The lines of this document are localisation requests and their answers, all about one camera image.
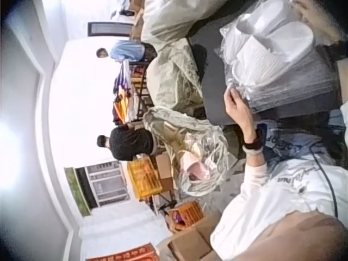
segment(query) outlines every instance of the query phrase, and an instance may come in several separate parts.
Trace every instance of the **man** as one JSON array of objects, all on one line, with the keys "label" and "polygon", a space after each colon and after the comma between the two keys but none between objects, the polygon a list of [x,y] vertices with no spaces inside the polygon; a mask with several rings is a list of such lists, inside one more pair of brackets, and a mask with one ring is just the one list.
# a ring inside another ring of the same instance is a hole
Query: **man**
[{"label": "man", "polygon": [[234,89],[224,101],[243,132],[246,166],[240,194],[210,237],[216,253],[237,261],[348,260],[348,171],[311,146],[268,173],[250,109]]},{"label": "man", "polygon": [[152,45],[128,40],[117,41],[109,52],[105,48],[99,48],[96,54],[98,58],[111,57],[120,63],[124,60],[152,61],[157,56]]},{"label": "man", "polygon": [[97,145],[109,148],[118,160],[133,161],[140,154],[152,155],[157,150],[157,141],[145,128],[135,129],[131,123],[119,125],[111,131],[110,137],[99,135]]}]

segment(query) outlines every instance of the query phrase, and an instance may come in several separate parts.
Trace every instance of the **black cable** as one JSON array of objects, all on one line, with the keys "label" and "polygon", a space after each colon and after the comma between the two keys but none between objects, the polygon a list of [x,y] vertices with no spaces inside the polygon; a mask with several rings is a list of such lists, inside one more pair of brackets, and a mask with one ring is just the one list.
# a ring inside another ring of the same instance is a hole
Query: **black cable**
[{"label": "black cable", "polygon": [[332,200],[333,200],[333,207],[334,207],[334,213],[335,213],[335,218],[338,219],[338,210],[337,210],[337,200],[336,200],[336,195],[335,195],[335,192],[333,190],[333,187],[332,187],[332,184],[331,184],[331,181],[328,179],[327,175],[326,175],[326,172],[324,171],[324,169],[322,168],[321,164],[319,163],[318,159],[316,158],[316,156],[314,155],[313,151],[312,151],[312,147],[318,143],[320,143],[321,141],[318,141],[314,144],[312,144],[310,147],[309,147],[309,151],[311,152],[316,164],[318,165],[320,171],[324,174],[324,177],[326,179],[326,182],[330,188],[330,191],[331,191],[331,194],[332,194]]}]

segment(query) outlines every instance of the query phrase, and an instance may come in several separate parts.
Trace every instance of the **white long-sleeve shirt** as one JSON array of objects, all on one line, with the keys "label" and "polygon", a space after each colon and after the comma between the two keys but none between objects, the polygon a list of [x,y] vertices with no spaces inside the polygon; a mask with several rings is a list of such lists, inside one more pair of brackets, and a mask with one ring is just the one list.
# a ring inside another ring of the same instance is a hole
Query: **white long-sleeve shirt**
[{"label": "white long-sleeve shirt", "polygon": [[[338,219],[348,227],[348,171],[321,166],[335,192]],[[283,161],[271,175],[266,164],[246,166],[241,193],[224,210],[210,243],[222,260],[231,260],[287,214],[314,210],[334,216],[332,193],[313,156]]]}]

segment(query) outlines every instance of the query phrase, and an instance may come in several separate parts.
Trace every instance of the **black wristwatch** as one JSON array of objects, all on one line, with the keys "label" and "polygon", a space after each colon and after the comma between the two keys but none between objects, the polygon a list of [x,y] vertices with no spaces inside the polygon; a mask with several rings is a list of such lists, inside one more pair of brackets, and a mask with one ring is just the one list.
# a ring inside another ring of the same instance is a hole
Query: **black wristwatch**
[{"label": "black wristwatch", "polygon": [[262,133],[259,128],[256,129],[256,139],[254,139],[253,143],[244,143],[244,147],[247,150],[259,150],[262,148],[262,139],[261,139]]}]

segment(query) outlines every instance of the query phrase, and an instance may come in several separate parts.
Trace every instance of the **pink item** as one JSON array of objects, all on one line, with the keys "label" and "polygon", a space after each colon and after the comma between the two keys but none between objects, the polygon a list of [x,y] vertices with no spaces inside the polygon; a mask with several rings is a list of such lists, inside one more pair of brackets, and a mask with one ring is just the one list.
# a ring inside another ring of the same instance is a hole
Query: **pink item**
[{"label": "pink item", "polygon": [[180,165],[188,175],[192,174],[197,179],[206,180],[210,177],[207,166],[205,166],[193,153],[189,151],[185,151],[182,154]]}]

